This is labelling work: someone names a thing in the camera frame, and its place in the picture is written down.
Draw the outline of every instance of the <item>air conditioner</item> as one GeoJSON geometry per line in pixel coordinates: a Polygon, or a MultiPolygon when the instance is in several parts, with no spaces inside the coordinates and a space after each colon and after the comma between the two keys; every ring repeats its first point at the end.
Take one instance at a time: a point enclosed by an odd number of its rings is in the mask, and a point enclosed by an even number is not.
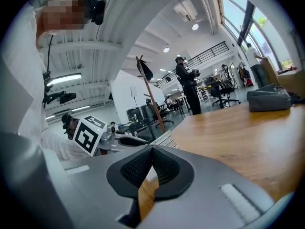
{"type": "Polygon", "coordinates": [[[177,13],[183,16],[185,22],[192,22],[198,15],[196,8],[192,4],[191,0],[184,0],[179,2],[173,8],[177,13]]]}

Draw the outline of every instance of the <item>black jacket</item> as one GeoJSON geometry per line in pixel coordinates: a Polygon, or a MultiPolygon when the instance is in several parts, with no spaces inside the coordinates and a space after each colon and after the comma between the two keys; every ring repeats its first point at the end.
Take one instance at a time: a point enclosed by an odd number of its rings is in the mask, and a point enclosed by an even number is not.
{"type": "Polygon", "coordinates": [[[187,72],[181,63],[176,66],[176,74],[181,78],[182,87],[188,87],[196,84],[193,73],[187,72]]]}

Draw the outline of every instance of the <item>man in white shirt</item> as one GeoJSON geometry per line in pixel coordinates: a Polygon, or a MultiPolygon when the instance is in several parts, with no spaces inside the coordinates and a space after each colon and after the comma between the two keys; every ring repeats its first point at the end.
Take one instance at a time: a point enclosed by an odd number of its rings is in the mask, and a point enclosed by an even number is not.
{"type": "Polygon", "coordinates": [[[258,59],[268,61],[268,58],[259,56],[257,50],[252,47],[251,43],[247,43],[247,47],[246,56],[258,87],[267,86],[269,83],[265,77],[263,66],[259,63],[258,59]]]}
{"type": "Polygon", "coordinates": [[[173,100],[171,99],[171,96],[169,96],[166,99],[167,105],[170,109],[173,109],[173,113],[176,113],[176,111],[178,110],[178,105],[176,103],[173,102],[173,100]]]}
{"type": "Polygon", "coordinates": [[[45,33],[56,34],[62,30],[83,28],[88,20],[93,21],[91,13],[96,2],[97,0],[47,0],[37,11],[27,3],[10,25],[0,48],[1,59],[10,76],[8,85],[22,88],[21,94],[21,91],[14,91],[11,87],[11,97],[15,100],[10,106],[2,107],[8,110],[25,108],[25,114],[20,117],[20,121],[15,121],[17,124],[9,131],[18,132],[41,147],[54,150],[60,160],[89,156],[74,141],[60,138],[48,127],[42,105],[42,74],[46,68],[36,42],[45,33]],[[22,99],[28,99],[29,104],[25,105],[22,99]]]}

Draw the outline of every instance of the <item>gray bag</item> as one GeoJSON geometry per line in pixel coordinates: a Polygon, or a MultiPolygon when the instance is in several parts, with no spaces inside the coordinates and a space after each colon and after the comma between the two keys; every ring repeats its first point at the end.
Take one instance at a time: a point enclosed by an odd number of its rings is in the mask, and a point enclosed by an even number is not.
{"type": "Polygon", "coordinates": [[[251,112],[282,110],[292,106],[288,92],[276,84],[248,91],[247,100],[251,112]]]}

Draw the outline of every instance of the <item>man in black clothes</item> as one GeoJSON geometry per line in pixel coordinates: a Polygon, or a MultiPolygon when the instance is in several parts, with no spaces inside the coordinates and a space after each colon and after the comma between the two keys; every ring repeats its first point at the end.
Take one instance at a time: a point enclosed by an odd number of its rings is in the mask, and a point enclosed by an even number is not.
{"type": "Polygon", "coordinates": [[[181,78],[181,85],[184,94],[186,95],[187,102],[189,103],[194,115],[201,114],[200,101],[195,90],[196,82],[193,73],[187,72],[183,66],[184,58],[178,56],[176,58],[176,74],[181,78]]]}

